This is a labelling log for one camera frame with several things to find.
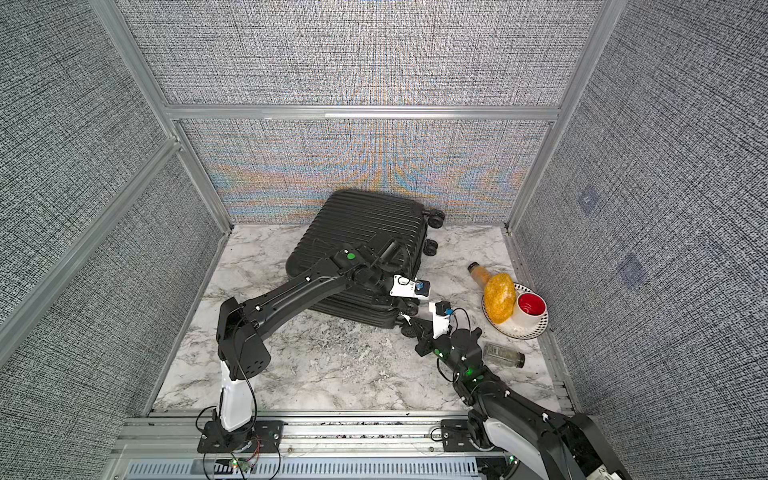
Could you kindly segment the black ribbed hard-shell suitcase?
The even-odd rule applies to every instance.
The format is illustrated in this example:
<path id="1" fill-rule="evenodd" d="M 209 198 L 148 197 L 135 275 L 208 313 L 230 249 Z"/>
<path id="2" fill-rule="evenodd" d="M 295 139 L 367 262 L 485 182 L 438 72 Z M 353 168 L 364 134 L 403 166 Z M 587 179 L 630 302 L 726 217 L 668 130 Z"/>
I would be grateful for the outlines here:
<path id="1" fill-rule="evenodd" d="M 434 256 L 438 243 L 428 230 L 440 229 L 444 211 L 384 193 L 341 189 L 330 195 L 288 257 L 286 272 L 293 278 L 318 261 L 339 254 L 345 261 L 362 260 L 391 278 L 413 279 L 424 255 Z M 320 313 L 381 329 L 393 329 L 402 312 L 418 311 L 417 299 L 397 300 L 379 286 L 356 284 L 332 295 L 312 309 Z"/>

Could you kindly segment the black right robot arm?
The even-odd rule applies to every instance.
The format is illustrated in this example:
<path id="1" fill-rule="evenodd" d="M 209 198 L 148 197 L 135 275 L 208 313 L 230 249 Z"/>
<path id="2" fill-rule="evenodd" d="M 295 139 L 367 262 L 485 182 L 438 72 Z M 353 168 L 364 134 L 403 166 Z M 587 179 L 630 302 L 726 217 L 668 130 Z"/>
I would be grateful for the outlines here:
<path id="1" fill-rule="evenodd" d="M 515 392 L 483 361 L 482 330 L 436 334 L 434 323 L 406 316 L 415 351 L 433 354 L 451 371 L 451 384 L 470 408 L 467 428 L 480 450 L 499 448 L 541 479 L 629 479 L 596 423 L 585 414 L 567 416 Z"/>

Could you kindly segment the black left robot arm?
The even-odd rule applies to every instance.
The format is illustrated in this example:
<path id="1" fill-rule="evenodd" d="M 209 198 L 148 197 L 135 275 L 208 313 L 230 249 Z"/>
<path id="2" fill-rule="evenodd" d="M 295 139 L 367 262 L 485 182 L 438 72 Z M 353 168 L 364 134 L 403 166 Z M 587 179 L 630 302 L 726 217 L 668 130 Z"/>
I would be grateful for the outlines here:
<path id="1" fill-rule="evenodd" d="M 363 287 L 400 302 L 429 297 L 428 281 L 410 279 L 383 268 L 382 263 L 395 248 L 394 241 L 386 241 L 379 251 L 366 244 L 346 246 L 264 295 L 243 302 L 230 298 L 221 304 L 216 331 L 222 380 L 217 420 L 224 431 L 235 432 L 255 421 L 256 398 L 251 379 L 271 361 L 264 341 L 287 321 L 353 287 Z"/>

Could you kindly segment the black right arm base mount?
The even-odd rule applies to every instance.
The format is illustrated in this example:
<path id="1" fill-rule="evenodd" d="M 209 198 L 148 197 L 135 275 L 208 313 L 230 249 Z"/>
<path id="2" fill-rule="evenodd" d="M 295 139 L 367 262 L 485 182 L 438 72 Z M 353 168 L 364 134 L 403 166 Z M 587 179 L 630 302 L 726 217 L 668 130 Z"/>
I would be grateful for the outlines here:
<path id="1" fill-rule="evenodd" d="M 493 452 L 499 451 L 498 447 L 490 443 L 482 443 L 476 440 L 472 433 L 474 430 L 467 420 L 443 419 L 438 428 L 441 436 L 443 450 L 449 453 L 458 452 Z"/>

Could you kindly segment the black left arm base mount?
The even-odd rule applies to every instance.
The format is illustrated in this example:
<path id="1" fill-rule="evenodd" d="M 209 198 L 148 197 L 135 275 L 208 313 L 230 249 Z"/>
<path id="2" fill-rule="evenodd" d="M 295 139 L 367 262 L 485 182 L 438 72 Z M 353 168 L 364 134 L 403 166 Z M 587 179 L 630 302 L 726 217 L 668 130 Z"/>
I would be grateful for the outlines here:
<path id="1" fill-rule="evenodd" d="M 284 422 L 257 420 L 253 426 L 244 425 L 227 431 L 218 420 L 208 421 L 197 445 L 200 454 L 214 453 L 276 453 L 283 437 Z"/>

